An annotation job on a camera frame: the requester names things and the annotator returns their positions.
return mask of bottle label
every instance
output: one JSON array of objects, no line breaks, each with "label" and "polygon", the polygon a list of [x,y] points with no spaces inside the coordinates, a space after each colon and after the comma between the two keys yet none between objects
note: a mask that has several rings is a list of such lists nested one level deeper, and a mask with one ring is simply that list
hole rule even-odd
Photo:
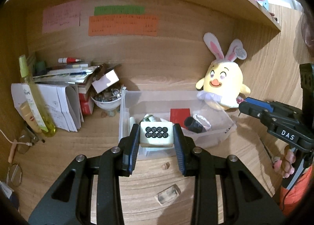
[{"label": "bottle label", "polygon": [[25,97],[26,97],[26,100],[29,104],[29,107],[30,109],[32,110],[32,113],[35,117],[35,120],[38,124],[38,126],[40,127],[41,130],[45,131],[45,132],[48,132],[48,129],[39,113],[39,110],[36,106],[36,103],[35,103],[35,100],[34,100],[34,97],[32,95],[32,92],[30,90],[30,87],[28,84],[22,84],[23,86],[23,90],[24,90],[24,94],[25,94]]}]

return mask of bowl of marbles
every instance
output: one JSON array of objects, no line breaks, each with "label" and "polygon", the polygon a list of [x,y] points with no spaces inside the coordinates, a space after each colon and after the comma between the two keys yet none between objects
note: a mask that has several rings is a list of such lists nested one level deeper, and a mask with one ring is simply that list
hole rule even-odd
[{"label": "bowl of marbles", "polygon": [[99,108],[105,111],[113,111],[121,104],[121,91],[123,89],[125,89],[124,86],[114,84],[102,92],[94,95],[92,100]]}]

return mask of heart-shaped tag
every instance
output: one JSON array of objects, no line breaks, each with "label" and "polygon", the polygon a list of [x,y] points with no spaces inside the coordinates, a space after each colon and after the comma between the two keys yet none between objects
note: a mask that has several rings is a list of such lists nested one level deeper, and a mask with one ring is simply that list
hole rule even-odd
[{"label": "heart-shaped tag", "polygon": [[235,48],[235,55],[240,60],[245,60],[246,57],[247,57],[246,51],[243,48],[241,48],[241,47],[236,47]]}]

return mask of clear plastic container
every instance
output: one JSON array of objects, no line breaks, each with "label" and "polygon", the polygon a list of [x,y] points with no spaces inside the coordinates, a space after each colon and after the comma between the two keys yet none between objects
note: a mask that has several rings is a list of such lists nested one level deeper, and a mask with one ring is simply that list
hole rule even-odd
[{"label": "clear plastic container", "polygon": [[[130,133],[130,117],[139,123],[146,114],[152,114],[158,121],[170,120],[171,108],[189,108],[191,116],[201,115],[209,121],[211,128],[204,133],[183,129],[185,136],[193,138],[196,146],[208,148],[224,141],[236,129],[235,123],[216,102],[198,100],[197,91],[122,91],[119,141]],[[159,159],[174,156],[171,148],[139,147],[138,159]]]}]

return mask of orange beak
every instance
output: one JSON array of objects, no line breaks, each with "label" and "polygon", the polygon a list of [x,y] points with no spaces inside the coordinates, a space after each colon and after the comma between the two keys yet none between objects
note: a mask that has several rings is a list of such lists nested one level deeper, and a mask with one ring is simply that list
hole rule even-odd
[{"label": "orange beak", "polygon": [[209,84],[212,86],[212,87],[220,87],[222,85],[222,83],[220,83],[217,79],[214,79],[213,81],[210,81]]}]

